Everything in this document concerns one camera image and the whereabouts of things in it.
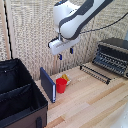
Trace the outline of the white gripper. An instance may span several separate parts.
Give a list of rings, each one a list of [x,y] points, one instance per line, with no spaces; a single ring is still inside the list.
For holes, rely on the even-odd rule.
[[[50,48],[51,54],[56,55],[74,46],[79,41],[80,41],[80,37],[77,37],[75,40],[65,40],[65,41],[59,40],[58,38],[54,38],[48,43],[48,47]],[[70,48],[70,54],[73,54],[73,52],[74,52],[73,48]],[[62,54],[59,54],[58,57],[59,60],[63,59]]]

